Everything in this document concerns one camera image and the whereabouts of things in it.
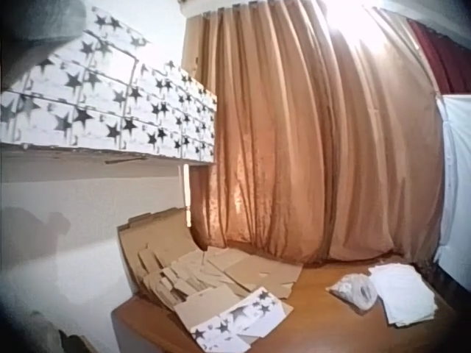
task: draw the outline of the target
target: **white plastic bag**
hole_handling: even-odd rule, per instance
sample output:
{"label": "white plastic bag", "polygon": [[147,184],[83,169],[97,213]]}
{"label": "white plastic bag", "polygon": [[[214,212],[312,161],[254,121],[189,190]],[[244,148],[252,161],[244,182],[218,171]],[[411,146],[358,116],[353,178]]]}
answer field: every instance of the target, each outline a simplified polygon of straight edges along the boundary
{"label": "white plastic bag", "polygon": [[364,274],[348,274],[326,289],[334,296],[355,305],[362,312],[371,309],[378,297],[373,282]]}

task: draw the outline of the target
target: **curtain fold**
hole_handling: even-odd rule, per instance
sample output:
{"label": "curtain fold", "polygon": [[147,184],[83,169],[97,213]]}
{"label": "curtain fold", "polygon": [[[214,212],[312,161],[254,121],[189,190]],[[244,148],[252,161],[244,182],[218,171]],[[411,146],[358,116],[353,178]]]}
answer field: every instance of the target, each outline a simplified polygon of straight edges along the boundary
{"label": "curtain fold", "polygon": [[270,1],[188,20],[183,68],[219,103],[216,163],[190,172],[200,245],[236,241],[298,263],[434,252],[433,80],[406,20],[342,10]]}
{"label": "curtain fold", "polygon": [[442,94],[471,93],[471,49],[449,37],[408,20],[422,48]]}

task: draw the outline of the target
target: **cardboard sheet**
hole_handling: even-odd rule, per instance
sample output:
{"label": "cardboard sheet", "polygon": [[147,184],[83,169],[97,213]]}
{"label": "cardboard sheet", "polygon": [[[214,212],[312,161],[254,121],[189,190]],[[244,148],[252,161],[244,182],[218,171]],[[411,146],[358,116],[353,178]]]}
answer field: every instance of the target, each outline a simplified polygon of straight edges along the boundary
{"label": "cardboard sheet", "polygon": [[264,286],[277,298],[285,299],[291,294],[290,285],[297,281],[301,270],[300,265],[250,255],[226,268],[224,272],[247,290]]}
{"label": "cardboard sheet", "polygon": [[223,285],[187,298],[175,307],[184,326],[205,352],[246,352],[292,311],[259,288],[239,301]]}

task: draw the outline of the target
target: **white wall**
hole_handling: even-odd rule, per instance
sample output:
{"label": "white wall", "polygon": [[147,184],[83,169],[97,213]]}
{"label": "white wall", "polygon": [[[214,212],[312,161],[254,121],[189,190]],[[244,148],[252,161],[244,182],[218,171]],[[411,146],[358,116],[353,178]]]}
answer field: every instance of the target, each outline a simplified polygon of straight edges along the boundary
{"label": "white wall", "polygon": [[[181,61],[185,18],[175,0],[91,2]],[[110,314],[131,297],[132,285],[116,227],[182,207],[177,166],[2,155],[1,181],[3,300],[85,335],[100,353],[118,352]]]}

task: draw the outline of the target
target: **curtain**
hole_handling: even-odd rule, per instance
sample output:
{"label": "curtain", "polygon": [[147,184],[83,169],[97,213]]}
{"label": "curtain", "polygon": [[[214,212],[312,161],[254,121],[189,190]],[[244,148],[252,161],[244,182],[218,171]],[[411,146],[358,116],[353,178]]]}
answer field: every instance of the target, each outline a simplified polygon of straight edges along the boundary
{"label": "curtain", "polygon": [[416,21],[408,21],[430,63],[440,93],[471,93],[471,50]]}
{"label": "curtain", "polygon": [[218,96],[215,164],[190,170],[200,245],[298,263],[432,255],[442,129],[404,19],[239,5],[188,19],[183,68]]}

